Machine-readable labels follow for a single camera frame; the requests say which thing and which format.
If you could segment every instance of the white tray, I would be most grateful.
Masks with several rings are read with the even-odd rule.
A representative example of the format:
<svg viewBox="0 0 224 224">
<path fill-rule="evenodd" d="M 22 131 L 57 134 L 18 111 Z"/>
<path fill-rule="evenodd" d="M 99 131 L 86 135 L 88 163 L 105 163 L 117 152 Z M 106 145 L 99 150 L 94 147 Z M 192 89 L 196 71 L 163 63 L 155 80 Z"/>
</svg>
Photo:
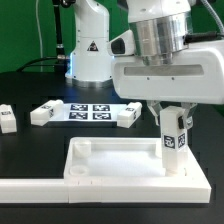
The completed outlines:
<svg viewBox="0 0 224 224">
<path fill-rule="evenodd" d="M 76 156 L 80 141 L 91 142 L 91 155 Z M 64 171 L 69 202 L 208 203 L 211 187 L 192 152 L 187 176 L 167 177 L 156 156 L 159 143 L 160 139 L 72 138 Z"/>
</svg>

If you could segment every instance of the white box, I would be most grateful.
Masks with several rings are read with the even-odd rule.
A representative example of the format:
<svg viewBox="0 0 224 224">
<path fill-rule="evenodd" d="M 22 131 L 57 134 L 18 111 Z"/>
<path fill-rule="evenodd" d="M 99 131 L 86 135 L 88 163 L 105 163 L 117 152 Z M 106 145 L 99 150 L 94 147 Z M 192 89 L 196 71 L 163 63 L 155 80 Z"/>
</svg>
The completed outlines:
<svg viewBox="0 0 224 224">
<path fill-rule="evenodd" d="M 30 113 L 31 124 L 43 126 L 52 117 L 63 112 L 62 100 L 50 100 Z"/>
<path fill-rule="evenodd" d="M 141 103 L 129 103 L 127 108 L 117 115 L 117 126 L 129 128 L 141 115 L 141 109 Z"/>
<path fill-rule="evenodd" d="M 17 131 L 16 118 L 10 105 L 2 104 L 0 106 L 0 125 L 2 128 L 2 133 Z"/>
</svg>

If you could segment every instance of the black tabletop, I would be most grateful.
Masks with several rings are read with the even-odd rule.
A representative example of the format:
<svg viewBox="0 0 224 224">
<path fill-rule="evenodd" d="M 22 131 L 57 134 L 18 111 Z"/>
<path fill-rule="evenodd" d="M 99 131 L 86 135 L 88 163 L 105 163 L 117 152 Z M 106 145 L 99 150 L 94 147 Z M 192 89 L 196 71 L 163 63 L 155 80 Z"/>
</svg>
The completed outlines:
<svg viewBox="0 0 224 224">
<path fill-rule="evenodd" d="M 129 128 L 115 122 L 30 124 L 30 112 L 48 100 L 64 103 L 121 104 L 113 87 L 86 89 L 66 84 L 54 73 L 0 74 L 0 105 L 12 105 L 17 133 L 0 132 L 0 178 L 63 178 L 72 137 L 159 137 L 159 127 L 143 104 Z M 212 187 L 209 204 L 87 203 L 0 204 L 0 223 L 222 223 L 224 220 L 224 118 L 211 105 L 199 105 L 189 146 Z"/>
</svg>

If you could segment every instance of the warning label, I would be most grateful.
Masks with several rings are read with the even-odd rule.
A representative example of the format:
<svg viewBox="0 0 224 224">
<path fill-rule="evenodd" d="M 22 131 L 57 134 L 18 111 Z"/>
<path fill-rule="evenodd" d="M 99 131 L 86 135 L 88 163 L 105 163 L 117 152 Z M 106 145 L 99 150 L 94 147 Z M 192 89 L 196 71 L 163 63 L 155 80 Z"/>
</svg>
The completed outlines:
<svg viewBox="0 0 224 224">
<path fill-rule="evenodd" d="M 94 41 L 90 44 L 87 51 L 99 51 Z"/>
</svg>

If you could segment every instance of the metal cylinder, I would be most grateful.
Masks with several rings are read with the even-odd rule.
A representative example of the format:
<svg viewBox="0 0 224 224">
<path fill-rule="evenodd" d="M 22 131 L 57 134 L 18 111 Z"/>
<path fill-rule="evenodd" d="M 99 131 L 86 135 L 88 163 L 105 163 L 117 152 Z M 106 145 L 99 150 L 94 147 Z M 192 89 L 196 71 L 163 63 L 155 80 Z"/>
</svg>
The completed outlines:
<svg viewBox="0 0 224 224">
<path fill-rule="evenodd" d="M 172 63 L 172 53 L 186 48 L 183 37 L 192 32 L 190 13 L 130 23 L 136 55 L 147 65 Z"/>
</svg>

